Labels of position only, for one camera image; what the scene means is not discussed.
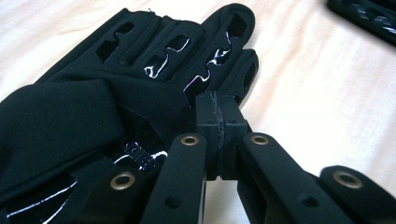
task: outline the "fabric glove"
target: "fabric glove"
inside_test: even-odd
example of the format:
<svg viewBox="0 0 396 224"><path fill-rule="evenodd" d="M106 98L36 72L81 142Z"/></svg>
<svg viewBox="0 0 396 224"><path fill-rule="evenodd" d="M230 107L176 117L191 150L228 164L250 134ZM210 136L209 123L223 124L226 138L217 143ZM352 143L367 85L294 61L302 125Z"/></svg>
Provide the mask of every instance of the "fabric glove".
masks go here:
<svg viewBox="0 0 396 224"><path fill-rule="evenodd" d="M125 136L150 154L166 150L189 129L204 91L240 104L258 70L255 51L243 49L254 23L238 4L202 24L146 11L116 14L0 104L0 205L63 172L77 180L98 167L104 173L110 160L95 152ZM76 189L69 209L77 211L89 190Z"/></svg>

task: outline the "glove finger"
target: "glove finger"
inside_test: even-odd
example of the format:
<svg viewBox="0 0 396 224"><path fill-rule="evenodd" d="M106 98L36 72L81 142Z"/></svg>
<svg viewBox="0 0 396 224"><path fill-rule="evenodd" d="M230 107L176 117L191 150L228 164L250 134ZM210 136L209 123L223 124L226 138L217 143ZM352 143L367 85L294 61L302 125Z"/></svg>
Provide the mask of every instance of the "glove finger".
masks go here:
<svg viewBox="0 0 396 224"><path fill-rule="evenodd" d="M190 106L197 94L209 87L217 90L230 75L240 76L230 71L240 63L237 60L251 37L254 23L253 12L239 4L223 7L204 21L206 33L201 52L191 60L188 72L178 74Z"/></svg>
<svg viewBox="0 0 396 224"><path fill-rule="evenodd" d="M131 74L141 74L164 82L172 79L173 74L199 48L204 28L192 21L175 21L164 18L166 23L148 47L135 60Z"/></svg>

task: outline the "screw hole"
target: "screw hole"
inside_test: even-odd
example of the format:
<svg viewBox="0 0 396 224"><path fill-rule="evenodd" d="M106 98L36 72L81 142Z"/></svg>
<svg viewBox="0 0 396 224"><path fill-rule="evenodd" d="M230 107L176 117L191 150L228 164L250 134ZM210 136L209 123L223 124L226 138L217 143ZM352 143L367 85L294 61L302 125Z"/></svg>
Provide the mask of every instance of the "screw hole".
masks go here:
<svg viewBox="0 0 396 224"><path fill-rule="evenodd" d="M175 195L168 196L165 199L165 205L170 208L179 208L181 206L181 198Z"/></svg>
<svg viewBox="0 0 396 224"><path fill-rule="evenodd" d="M261 136L261 135L254 135L251 137L250 139L254 144L257 145L267 145L270 141L268 140L268 138Z"/></svg>
<svg viewBox="0 0 396 224"><path fill-rule="evenodd" d="M332 175L332 177L337 181L339 184L348 187L350 189L359 189L363 187L363 183L360 179L358 179L353 174L350 174L345 171L336 171Z"/></svg>
<svg viewBox="0 0 396 224"><path fill-rule="evenodd" d="M189 147L198 144L198 142L198 138L193 135L185 136L181 139L181 143Z"/></svg>
<svg viewBox="0 0 396 224"><path fill-rule="evenodd" d="M122 172L111 179L110 187L114 190L128 189L134 184L134 175L129 172Z"/></svg>

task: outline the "black plastic bracket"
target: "black plastic bracket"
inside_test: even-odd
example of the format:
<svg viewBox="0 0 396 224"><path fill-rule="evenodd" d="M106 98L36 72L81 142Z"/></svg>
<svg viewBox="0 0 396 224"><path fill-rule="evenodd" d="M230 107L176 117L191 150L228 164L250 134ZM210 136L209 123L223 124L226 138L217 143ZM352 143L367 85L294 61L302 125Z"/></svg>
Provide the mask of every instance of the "black plastic bracket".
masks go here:
<svg viewBox="0 0 396 224"><path fill-rule="evenodd" d="M175 138L158 176L141 224L202 223L206 140L197 133Z"/></svg>
<svg viewBox="0 0 396 224"><path fill-rule="evenodd" d="M207 140L207 180L220 176L236 180L237 142L248 132L235 99L221 92L205 92L196 97L196 132Z"/></svg>
<svg viewBox="0 0 396 224"><path fill-rule="evenodd" d="M251 223L353 223L271 136L248 133L238 193Z"/></svg>

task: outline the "black object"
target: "black object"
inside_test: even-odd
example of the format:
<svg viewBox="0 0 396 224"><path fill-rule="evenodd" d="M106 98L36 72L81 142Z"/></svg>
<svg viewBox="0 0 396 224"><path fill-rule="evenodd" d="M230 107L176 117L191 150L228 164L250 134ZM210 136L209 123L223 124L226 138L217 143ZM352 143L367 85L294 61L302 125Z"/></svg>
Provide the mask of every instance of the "black object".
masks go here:
<svg viewBox="0 0 396 224"><path fill-rule="evenodd" d="M396 1L328 0L328 7L396 46Z"/></svg>
<svg viewBox="0 0 396 224"><path fill-rule="evenodd" d="M239 181L252 223L394 223L395 200L368 178L314 178L274 138L251 132L238 104L258 69L242 49L253 26L236 4L202 25L124 9L8 96L0 222L201 222L205 181L219 175ZM334 180L364 194L345 202ZM366 195L388 209L361 210Z"/></svg>
<svg viewBox="0 0 396 224"><path fill-rule="evenodd" d="M173 139L191 129L196 95L222 90L238 103L247 95L258 59L243 47L254 24L239 4L202 24L145 11L116 14L0 104L0 214L9 216L11 203L66 174L76 187L62 213L50 217L69 222L107 173L121 166L158 171Z"/></svg>

